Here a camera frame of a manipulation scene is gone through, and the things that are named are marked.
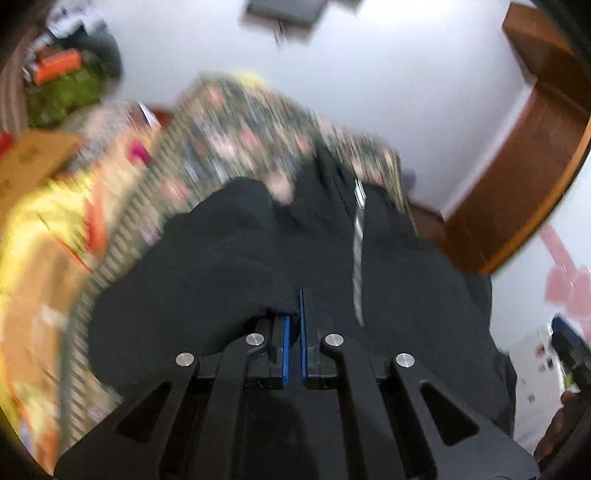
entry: triangular cutout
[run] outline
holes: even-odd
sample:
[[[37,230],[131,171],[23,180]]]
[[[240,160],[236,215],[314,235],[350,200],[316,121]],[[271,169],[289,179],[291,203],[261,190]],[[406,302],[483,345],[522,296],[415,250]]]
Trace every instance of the triangular cutout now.
[[[147,443],[172,387],[171,382],[160,384],[117,425],[116,432],[136,442]]]
[[[455,445],[478,433],[478,425],[432,385],[424,384],[421,393],[445,445]]]

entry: cardboard box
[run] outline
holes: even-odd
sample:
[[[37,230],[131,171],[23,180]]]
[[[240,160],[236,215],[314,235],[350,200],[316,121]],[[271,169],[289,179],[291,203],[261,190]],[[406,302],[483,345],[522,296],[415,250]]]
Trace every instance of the cardboard box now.
[[[0,233],[10,209],[34,190],[82,145],[74,134],[29,129],[0,163]]]

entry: hand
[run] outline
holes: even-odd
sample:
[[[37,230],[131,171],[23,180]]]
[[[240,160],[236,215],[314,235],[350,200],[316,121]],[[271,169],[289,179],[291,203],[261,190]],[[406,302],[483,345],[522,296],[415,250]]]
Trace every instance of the hand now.
[[[547,464],[555,457],[588,407],[580,395],[571,392],[564,392],[560,401],[564,407],[554,415],[544,437],[535,448],[534,458],[538,463]]]

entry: pink item on wall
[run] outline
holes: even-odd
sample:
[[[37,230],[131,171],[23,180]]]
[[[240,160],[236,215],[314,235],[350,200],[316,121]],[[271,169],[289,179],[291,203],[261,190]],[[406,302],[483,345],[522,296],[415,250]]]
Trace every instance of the pink item on wall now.
[[[564,306],[566,315],[580,322],[585,339],[591,340],[591,271],[576,267],[551,225],[542,227],[540,238],[556,264],[548,273],[544,299]]]

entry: white wall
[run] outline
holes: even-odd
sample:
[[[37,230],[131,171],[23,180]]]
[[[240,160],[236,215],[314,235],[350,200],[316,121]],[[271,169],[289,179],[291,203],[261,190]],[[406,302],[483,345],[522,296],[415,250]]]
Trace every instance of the white wall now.
[[[490,160],[496,131],[523,96],[501,30],[509,0],[362,0],[357,12],[334,1],[309,44],[281,48],[241,27],[245,0],[95,4],[121,48],[119,97],[172,105],[199,72],[256,73],[397,148],[417,173],[413,198],[435,209]]]
[[[590,205],[588,158],[547,221],[558,233],[576,267],[591,267]],[[493,276],[491,334],[500,348],[510,348],[539,326],[548,324],[556,313],[573,320],[564,306],[544,300],[548,274],[554,266],[548,249],[536,234]]]

